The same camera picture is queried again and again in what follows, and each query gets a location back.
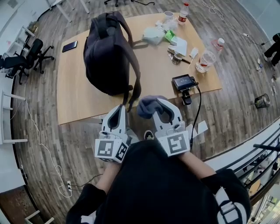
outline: trash can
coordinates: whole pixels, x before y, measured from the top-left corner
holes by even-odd
[[[270,106],[270,98],[265,93],[264,95],[261,95],[255,99],[255,106],[256,108],[264,108]]]

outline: floor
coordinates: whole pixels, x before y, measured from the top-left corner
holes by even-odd
[[[179,0],[155,0],[155,6],[143,6],[128,0],[120,0],[115,8],[113,1],[107,6],[101,0],[87,3],[90,14],[86,14],[78,0],[71,0],[75,10],[66,9],[72,22],[68,23],[55,7],[46,12],[38,22],[36,37],[44,46],[53,45],[48,55],[56,60],[45,61],[44,74],[29,71],[29,78],[23,77],[23,85],[15,85],[14,94],[28,99],[30,112],[41,130],[41,142],[51,151],[55,164],[62,167],[64,183],[81,185],[94,175],[102,173],[105,164],[94,158],[94,143],[100,131],[99,125],[74,122],[58,125],[56,110],[56,82],[58,58],[61,43],[70,37],[89,29],[91,18],[107,11],[119,10],[124,17],[141,14],[178,12],[182,6]],[[225,19],[235,29],[248,33],[257,43],[268,39],[236,0],[219,1],[219,9]],[[271,78],[279,76],[279,71],[271,70],[264,64],[261,72],[256,71],[257,58],[267,48],[250,44],[248,39],[228,28],[217,14],[210,14],[202,5],[202,0],[193,0],[190,4],[189,20],[207,46],[212,39],[223,37],[226,45],[220,60],[215,64],[223,89],[204,93],[198,122],[206,121],[209,130],[197,137],[193,151],[201,159],[209,158],[252,137],[280,116],[278,96],[272,96]],[[280,93],[279,85],[274,83]],[[256,109],[253,101],[267,93],[270,107]],[[187,125],[193,123],[199,104],[199,98],[193,99],[191,106],[183,106],[180,99],[171,100],[177,105]],[[14,101],[16,108],[19,102]],[[131,128],[143,139],[146,129],[154,130],[152,121],[136,116],[135,109],[129,114]],[[48,151],[38,145],[38,133],[31,122],[26,106],[23,104],[13,119],[15,138],[28,138],[28,143],[16,144],[19,164],[23,164],[28,174],[28,188],[42,214],[46,218],[54,217],[55,223],[64,223],[67,211],[77,200],[80,192],[74,191],[71,198],[64,198],[58,192],[60,179],[52,165]],[[62,192],[69,195],[64,187]]]

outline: dark gray backpack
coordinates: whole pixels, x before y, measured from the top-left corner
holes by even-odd
[[[128,34],[128,42],[121,26]],[[136,82],[129,110],[141,93],[140,70],[133,52],[131,31],[118,12],[103,13],[91,20],[91,28],[84,45],[84,63],[88,80],[100,91],[108,95],[124,93],[123,104],[127,103],[129,91],[130,63],[136,74]]]

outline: water bottle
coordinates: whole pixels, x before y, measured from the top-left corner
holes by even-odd
[[[178,23],[180,25],[185,24],[185,21],[188,17],[188,14],[189,14],[189,3],[185,2],[183,7],[180,10],[180,15],[179,15],[179,18],[178,18]]]
[[[196,70],[201,73],[207,72],[210,66],[216,62],[223,49],[224,39],[213,40],[211,46],[202,53],[199,61],[196,63]]]

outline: green object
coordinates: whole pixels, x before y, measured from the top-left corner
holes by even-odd
[[[174,36],[175,33],[173,33],[171,30],[168,30],[164,37],[170,42]]]

